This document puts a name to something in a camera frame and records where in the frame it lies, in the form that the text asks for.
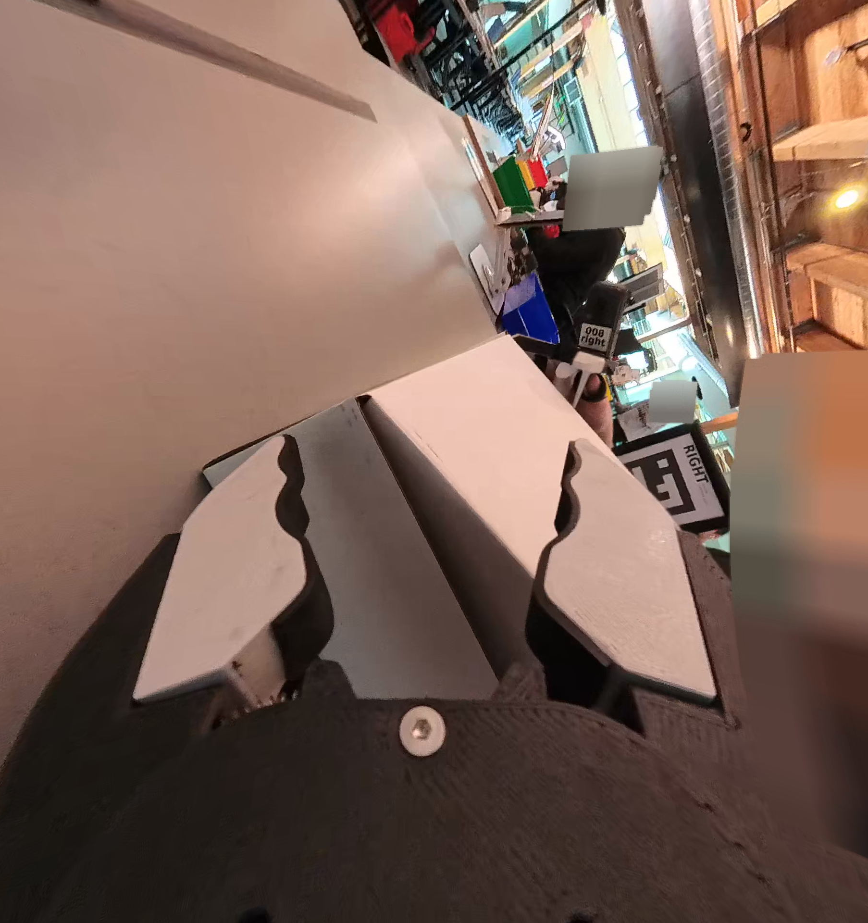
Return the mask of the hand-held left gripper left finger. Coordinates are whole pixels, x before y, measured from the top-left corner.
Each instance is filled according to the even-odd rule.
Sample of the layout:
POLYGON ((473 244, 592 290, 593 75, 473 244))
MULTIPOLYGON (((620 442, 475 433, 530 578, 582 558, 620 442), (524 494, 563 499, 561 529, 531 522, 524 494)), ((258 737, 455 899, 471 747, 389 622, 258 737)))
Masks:
POLYGON ((334 609, 306 535, 305 475, 269 438, 186 520, 133 689, 149 704, 222 687, 236 707, 276 703, 331 639, 334 609))

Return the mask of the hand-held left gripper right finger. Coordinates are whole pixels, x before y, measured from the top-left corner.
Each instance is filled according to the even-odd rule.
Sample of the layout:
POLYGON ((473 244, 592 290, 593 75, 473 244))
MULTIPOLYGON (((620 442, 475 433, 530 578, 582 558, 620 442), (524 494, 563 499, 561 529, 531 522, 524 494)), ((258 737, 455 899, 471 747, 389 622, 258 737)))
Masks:
POLYGON ((637 689, 712 706, 717 681, 671 517, 610 453, 570 443, 526 641, 547 697, 613 714, 637 689))

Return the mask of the white cardboard box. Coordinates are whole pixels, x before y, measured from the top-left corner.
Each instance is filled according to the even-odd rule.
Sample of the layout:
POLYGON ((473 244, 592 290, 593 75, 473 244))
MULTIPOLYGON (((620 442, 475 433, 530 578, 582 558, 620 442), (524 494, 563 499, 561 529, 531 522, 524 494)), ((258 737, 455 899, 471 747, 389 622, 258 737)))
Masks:
POLYGON ((359 698, 484 698, 524 625, 569 444, 611 455, 507 336, 278 431, 359 698))

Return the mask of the person's right forearm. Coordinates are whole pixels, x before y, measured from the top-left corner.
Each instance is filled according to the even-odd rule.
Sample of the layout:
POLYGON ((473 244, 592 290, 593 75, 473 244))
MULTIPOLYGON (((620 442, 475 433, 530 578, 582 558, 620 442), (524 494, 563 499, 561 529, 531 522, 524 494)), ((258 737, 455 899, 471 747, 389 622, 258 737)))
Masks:
POLYGON ((579 415, 602 443, 612 449, 614 445, 614 419, 610 401, 602 396, 598 400, 581 399, 577 405, 579 415))

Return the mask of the blue storage bin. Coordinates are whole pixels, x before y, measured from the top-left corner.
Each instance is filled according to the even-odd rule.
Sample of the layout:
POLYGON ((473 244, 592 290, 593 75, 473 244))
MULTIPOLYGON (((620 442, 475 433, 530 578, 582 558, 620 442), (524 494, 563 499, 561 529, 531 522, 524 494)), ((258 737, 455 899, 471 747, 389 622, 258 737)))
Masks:
POLYGON ((558 327, 536 272, 509 287, 499 320, 500 329, 511 336, 559 344, 558 327))

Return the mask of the black monitor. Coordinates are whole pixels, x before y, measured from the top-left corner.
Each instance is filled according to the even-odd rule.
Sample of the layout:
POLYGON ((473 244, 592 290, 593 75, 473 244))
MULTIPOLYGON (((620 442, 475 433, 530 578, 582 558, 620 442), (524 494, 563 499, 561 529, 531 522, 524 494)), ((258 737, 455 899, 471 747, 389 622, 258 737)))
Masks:
POLYGON ((654 301, 666 291, 663 264, 658 263, 644 271, 618 281, 630 294, 633 303, 654 301))

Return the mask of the black framed marker board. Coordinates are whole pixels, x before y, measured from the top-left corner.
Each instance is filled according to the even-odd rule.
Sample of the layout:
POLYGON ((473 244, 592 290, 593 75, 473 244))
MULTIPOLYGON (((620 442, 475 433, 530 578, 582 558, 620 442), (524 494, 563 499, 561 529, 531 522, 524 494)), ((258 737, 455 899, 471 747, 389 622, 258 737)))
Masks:
POLYGON ((728 481, 699 423, 616 444, 613 453, 680 529, 697 536, 728 532, 728 481))

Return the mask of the green storage bin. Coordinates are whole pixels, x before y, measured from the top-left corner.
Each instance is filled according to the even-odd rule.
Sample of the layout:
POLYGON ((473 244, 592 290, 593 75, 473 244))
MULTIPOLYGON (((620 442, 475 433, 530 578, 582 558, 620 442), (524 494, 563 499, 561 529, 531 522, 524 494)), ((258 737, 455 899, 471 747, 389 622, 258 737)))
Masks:
POLYGON ((505 209, 510 209, 512 214, 536 212, 538 206, 533 203, 532 191, 528 192, 521 181, 516 159, 509 156, 492 171, 504 199, 505 209))

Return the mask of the wooden framed white board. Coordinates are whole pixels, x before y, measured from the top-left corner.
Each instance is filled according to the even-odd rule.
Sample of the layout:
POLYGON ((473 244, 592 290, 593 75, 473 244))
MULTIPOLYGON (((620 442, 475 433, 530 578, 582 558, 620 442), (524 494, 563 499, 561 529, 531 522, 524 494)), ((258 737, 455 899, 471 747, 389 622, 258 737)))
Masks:
POLYGON ((486 152, 476 132, 476 122, 466 113, 462 115, 462 121, 465 132, 465 144, 472 151, 468 153, 468 158, 473 166, 476 180, 486 197, 493 218, 498 222, 504 216, 504 199, 499 191, 493 172, 489 168, 486 152))

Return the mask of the wooden shelf unit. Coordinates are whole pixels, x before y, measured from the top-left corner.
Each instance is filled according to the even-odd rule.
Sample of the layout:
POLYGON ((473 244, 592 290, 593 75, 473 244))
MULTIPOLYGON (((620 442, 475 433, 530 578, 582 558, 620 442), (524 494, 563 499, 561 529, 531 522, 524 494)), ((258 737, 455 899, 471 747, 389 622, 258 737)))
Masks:
POLYGON ((868 1, 734 4, 772 352, 868 350, 868 1))

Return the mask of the red crate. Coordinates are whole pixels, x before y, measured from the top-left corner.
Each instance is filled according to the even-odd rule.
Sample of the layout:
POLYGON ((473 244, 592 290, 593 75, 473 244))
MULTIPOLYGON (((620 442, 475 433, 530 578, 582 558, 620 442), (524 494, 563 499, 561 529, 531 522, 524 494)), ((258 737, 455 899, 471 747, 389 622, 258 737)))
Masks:
POLYGON ((420 9, 418 1, 372 1, 369 10, 373 23, 394 63, 403 63, 407 56, 420 52, 425 34, 416 26, 414 16, 420 9))

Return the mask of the silver ventilation duct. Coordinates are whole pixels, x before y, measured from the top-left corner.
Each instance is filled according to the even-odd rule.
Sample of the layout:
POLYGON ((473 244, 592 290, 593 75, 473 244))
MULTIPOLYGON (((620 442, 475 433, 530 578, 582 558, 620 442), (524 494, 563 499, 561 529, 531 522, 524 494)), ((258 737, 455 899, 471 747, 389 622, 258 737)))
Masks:
POLYGON ((746 358, 755 359, 774 348, 773 303, 750 171, 748 142, 753 131, 747 127, 737 11, 734 2, 690 1, 688 6, 739 288, 743 351, 746 358))

